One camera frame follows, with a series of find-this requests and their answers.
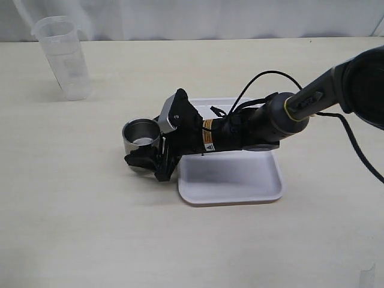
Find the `white table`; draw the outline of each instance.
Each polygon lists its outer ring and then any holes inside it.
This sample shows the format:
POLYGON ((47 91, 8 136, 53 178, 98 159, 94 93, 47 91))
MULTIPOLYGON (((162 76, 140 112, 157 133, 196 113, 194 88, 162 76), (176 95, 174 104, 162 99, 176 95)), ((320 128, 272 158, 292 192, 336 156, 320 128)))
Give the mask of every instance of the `white table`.
MULTIPOLYGON (((235 97, 256 74, 307 84, 382 38, 83 43, 95 94, 66 102, 37 43, 0 43, 0 287, 384 286, 384 187, 337 119, 281 143, 270 205, 192 208, 125 164, 121 128, 184 88, 235 97)), ((247 97, 295 91, 265 76, 247 97)), ((384 172, 384 133, 347 117, 384 172)))

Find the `yellow warning sticker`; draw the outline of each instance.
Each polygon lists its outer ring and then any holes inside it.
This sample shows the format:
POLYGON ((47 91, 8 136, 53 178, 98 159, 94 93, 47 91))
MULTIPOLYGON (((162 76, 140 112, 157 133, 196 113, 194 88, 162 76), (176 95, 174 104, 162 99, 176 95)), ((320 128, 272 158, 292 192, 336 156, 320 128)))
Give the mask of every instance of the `yellow warning sticker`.
MULTIPOLYGON (((213 119, 204 120, 203 127, 211 130, 213 121, 214 121, 213 119)), ((214 146, 214 141, 212 138, 212 132, 211 131, 207 131, 207 130, 203 129, 203 141, 204 141, 205 151, 207 151, 207 152, 215 151, 215 146, 214 146)))

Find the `clear plastic pitcher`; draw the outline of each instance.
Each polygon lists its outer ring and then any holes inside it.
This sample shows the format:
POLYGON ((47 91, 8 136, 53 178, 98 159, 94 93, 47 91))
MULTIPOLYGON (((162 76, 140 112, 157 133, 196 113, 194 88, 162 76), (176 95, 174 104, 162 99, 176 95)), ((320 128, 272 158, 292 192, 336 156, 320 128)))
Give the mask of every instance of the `clear plastic pitcher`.
POLYGON ((66 99, 81 100, 92 92, 88 69, 77 35, 78 27, 67 16, 41 19, 32 29, 39 40, 66 99))

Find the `white wall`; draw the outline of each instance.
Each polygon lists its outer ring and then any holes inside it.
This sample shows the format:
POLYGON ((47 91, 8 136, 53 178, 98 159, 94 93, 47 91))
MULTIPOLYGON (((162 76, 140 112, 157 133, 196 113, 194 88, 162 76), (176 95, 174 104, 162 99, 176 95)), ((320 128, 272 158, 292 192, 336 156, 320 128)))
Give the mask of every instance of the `white wall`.
MULTIPOLYGON (((371 36, 384 0, 13 0, 24 21, 68 15, 83 39, 151 40, 371 36)), ((0 41, 33 40, 12 0, 0 2, 0 41)))

